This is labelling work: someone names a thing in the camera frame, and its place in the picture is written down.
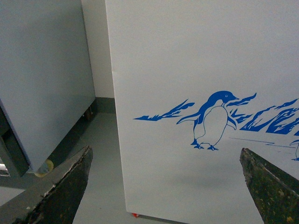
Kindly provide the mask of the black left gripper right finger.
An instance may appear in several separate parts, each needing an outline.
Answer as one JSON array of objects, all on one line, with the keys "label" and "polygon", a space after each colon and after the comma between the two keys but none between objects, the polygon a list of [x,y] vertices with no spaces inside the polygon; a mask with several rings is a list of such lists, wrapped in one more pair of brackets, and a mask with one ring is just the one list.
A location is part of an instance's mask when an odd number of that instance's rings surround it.
[{"label": "black left gripper right finger", "polygon": [[249,193],[265,224],[299,222],[299,181],[248,148],[240,163]]}]

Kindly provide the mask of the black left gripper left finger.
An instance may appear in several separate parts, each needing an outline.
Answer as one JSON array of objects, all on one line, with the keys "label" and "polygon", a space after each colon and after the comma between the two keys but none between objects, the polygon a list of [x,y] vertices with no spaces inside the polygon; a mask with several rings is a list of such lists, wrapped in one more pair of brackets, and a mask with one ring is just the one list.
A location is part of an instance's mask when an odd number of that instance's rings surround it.
[{"label": "black left gripper left finger", "polygon": [[93,151],[86,146],[0,207],[2,224],[71,224],[88,184]]}]

